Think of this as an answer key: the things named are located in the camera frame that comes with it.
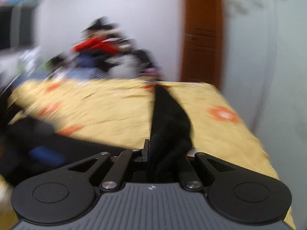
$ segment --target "gray ribbed plate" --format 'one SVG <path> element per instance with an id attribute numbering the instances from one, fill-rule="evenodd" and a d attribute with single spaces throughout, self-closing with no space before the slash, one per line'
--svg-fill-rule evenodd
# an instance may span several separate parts
<path id="1" fill-rule="evenodd" d="M 21 221 L 14 230 L 290 230 L 283 221 L 246 226 L 221 217 L 200 193 L 178 183 L 127 183 L 123 190 L 101 196 L 85 216 L 59 226 Z"/>

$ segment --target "bed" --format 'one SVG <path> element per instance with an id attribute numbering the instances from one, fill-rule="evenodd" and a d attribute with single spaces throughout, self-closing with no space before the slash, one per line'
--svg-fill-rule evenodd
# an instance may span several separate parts
<path id="1" fill-rule="evenodd" d="M 162 82 L 193 125 L 195 152 L 205 152 L 278 179 L 259 140 L 218 90 L 205 83 Z M 59 134 L 126 148 L 142 148 L 149 138 L 153 85 L 141 80 L 28 80 L 11 96 L 31 116 L 53 124 Z M 22 117 L 19 113 L 13 121 Z M 6 217 L 7 227 L 16 222 Z M 289 210 L 285 222 L 295 229 Z"/>

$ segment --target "wooden door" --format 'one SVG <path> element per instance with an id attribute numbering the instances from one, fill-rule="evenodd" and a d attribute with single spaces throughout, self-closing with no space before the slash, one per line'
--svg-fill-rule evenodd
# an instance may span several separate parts
<path id="1" fill-rule="evenodd" d="M 181 79 L 220 86 L 222 59 L 221 0 L 186 0 Z"/>

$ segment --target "dark window pane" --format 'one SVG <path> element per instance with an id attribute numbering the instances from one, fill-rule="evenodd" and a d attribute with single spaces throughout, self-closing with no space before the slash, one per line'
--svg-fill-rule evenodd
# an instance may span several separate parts
<path id="1" fill-rule="evenodd" d="M 33 15 L 34 8 L 23 7 L 20 16 L 19 46 L 33 45 Z"/>
<path id="2" fill-rule="evenodd" d="M 10 48 L 11 7 L 0 7 L 0 50 Z"/>

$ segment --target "silver bolt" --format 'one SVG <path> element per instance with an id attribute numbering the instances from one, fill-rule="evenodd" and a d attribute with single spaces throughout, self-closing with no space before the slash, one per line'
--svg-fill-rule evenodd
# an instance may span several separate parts
<path id="1" fill-rule="evenodd" d="M 116 188 L 116 186 L 117 186 L 116 182 L 113 181 L 107 181 L 102 184 L 102 187 L 104 189 L 114 189 Z"/>
<path id="2" fill-rule="evenodd" d="M 189 182 L 187 182 L 186 186 L 189 189 L 198 189 L 198 188 L 201 187 L 201 183 L 198 182 L 198 181 L 189 181 Z"/>

